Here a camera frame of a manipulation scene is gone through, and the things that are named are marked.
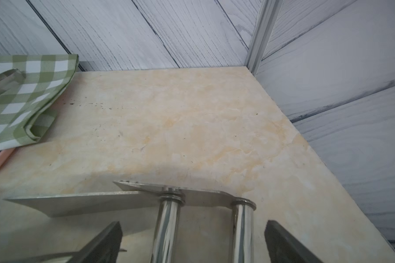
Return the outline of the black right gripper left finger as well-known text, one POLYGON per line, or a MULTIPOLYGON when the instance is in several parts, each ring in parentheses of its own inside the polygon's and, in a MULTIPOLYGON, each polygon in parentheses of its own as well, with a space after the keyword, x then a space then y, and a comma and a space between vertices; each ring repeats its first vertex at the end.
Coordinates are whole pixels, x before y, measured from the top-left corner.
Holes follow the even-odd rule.
POLYGON ((68 263, 115 263, 120 251, 122 235, 120 222, 110 223, 68 263))

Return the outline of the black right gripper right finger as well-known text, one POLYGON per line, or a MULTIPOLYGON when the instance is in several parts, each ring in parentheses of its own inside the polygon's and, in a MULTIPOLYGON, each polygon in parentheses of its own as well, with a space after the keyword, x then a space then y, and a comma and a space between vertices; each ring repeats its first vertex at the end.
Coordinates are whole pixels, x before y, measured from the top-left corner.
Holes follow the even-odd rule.
POLYGON ((275 220, 267 221, 264 237, 272 263, 322 263, 275 220))

